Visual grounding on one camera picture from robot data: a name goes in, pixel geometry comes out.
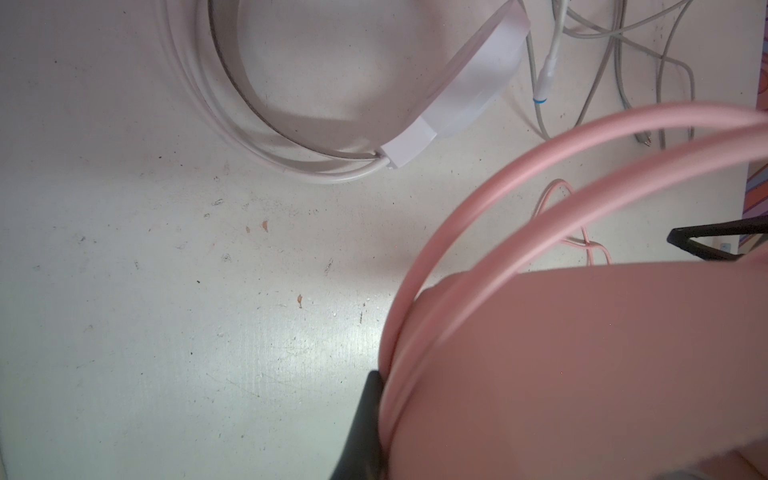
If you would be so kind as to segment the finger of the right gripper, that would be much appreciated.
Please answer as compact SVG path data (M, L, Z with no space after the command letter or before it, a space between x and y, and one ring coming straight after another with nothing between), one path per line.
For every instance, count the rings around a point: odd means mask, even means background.
M695 238L766 233L767 218L753 217L717 224L674 228L669 232L666 241L704 261L736 261L742 257L742 254L732 254L704 245L695 241Z

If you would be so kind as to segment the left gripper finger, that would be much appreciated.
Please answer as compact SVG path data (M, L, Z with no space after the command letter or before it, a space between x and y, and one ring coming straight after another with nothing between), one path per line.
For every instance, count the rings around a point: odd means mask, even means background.
M351 427L331 480L377 480L384 471L378 435L379 404L383 381L370 371L362 390Z

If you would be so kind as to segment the pink headphones with cable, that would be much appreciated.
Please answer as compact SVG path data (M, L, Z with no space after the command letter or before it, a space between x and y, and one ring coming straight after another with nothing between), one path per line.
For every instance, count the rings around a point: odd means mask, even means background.
M468 271L425 281L486 210L544 169L641 130L704 127L534 217ZM690 178L762 159L765 113L667 103L530 150L445 220L381 337L387 479L767 475L767 251L730 262L532 272L577 229Z

